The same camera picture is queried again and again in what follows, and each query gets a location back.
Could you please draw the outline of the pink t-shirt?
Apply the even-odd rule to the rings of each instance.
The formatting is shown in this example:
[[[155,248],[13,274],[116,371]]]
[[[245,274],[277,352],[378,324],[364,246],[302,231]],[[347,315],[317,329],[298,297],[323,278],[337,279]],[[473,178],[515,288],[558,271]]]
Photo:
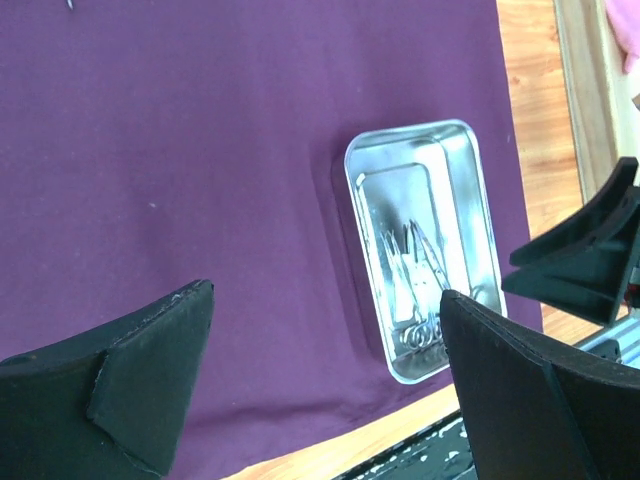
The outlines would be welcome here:
[[[623,72],[630,74],[639,61],[639,0],[609,0],[605,7],[617,44],[624,52]]]

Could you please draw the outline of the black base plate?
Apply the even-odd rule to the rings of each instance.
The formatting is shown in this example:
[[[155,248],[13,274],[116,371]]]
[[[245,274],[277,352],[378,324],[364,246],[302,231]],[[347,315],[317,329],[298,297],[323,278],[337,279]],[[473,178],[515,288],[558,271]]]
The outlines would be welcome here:
[[[460,411],[337,476],[339,480],[477,478]]]

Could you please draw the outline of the aluminium rail frame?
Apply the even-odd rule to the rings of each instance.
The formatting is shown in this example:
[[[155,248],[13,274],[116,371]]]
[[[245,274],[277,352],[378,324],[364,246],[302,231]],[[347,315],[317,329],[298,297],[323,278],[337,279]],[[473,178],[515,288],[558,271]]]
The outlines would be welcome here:
[[[639,317],[625,316],[576,344],[582,351],[640,369]]]

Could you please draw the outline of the steel instrument tray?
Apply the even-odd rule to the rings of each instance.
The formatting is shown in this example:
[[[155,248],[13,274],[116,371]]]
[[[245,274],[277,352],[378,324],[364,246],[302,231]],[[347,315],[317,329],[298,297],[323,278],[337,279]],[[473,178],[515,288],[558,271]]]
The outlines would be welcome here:
[[[476,136],[457,119],[365,132],[343,170],[389,373],[420,383],[449,365],[443,291],[507,312]]]

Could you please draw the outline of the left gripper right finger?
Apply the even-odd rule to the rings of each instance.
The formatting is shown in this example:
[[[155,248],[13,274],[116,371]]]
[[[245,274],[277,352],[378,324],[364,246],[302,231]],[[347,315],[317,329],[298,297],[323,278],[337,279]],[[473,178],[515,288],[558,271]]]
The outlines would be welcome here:
[[[440,323],[479,478],[638,478],[638,370],[455,290]]]

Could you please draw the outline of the purple surgical wrap cloth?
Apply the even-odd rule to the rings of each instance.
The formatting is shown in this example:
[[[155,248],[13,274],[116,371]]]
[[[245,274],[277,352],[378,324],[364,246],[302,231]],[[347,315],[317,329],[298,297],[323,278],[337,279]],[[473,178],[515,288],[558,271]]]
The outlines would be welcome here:
[[[377,355],[336,168],[359,133],[445,119],[476,134],[506,264],[529,231],[494,2],[3,2],[2,355],[211,280],[175,479],[440,390]]]

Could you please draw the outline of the steel scissors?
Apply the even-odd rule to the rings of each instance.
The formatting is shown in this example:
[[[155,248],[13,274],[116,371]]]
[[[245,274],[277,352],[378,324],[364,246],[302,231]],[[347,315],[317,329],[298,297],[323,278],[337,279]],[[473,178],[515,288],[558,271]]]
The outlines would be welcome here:
[[[415,220],[404,226],[406,252],[401,255],[409,293],[413,302],[414,325],[404,334],[403,341],[411,350],[426,349],[442,340],[439,308],[429,305],[430,283],[442,293],[450,287],[445,268],[427,235]]]

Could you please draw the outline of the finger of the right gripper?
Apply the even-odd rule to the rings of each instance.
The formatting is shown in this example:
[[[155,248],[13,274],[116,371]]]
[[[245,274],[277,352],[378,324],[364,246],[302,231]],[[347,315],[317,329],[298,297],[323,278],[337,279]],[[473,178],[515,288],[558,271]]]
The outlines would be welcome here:
[[[639,162],[622,157],[579,211],[510,255],[502,289],[598,325],[639,307]]]

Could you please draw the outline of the steel forceps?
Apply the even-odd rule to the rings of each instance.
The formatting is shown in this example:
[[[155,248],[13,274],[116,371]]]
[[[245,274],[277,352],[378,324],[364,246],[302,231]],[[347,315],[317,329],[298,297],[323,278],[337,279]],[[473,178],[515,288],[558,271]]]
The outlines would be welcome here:
[[[391,230],[386,231],[381,236],[383,252],[391,277],[389,293],[390,313],[392,323],[396,328],[408,328],[414,325],[413,302],[409,293],[409,284],[401,259],[401,255],[406,252],[404,226],[407,224],[404,224],[401,229],[404,241],[403,245],[400,245],[396,233]],[[439,308],[437,303],[439,302],[441,293],[436,292],[437,286],[435,283],[430,283],[429,288],[429,305],[435,310]]]

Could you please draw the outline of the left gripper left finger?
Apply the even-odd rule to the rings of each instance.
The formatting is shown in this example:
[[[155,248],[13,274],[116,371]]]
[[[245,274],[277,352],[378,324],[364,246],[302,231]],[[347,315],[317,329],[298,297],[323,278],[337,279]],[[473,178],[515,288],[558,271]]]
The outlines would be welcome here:
[[[193,281],[123,317],[1,363],[4,479],[163,479],[212,324]]]

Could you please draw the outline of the wooden tray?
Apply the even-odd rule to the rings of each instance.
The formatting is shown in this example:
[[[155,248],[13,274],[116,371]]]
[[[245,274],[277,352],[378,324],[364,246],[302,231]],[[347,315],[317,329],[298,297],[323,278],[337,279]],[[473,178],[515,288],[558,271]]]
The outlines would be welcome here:
[[[574,147],[584,201],[619,158],[639,156],[639,71],[623,73],[603,1],[554,3]]]

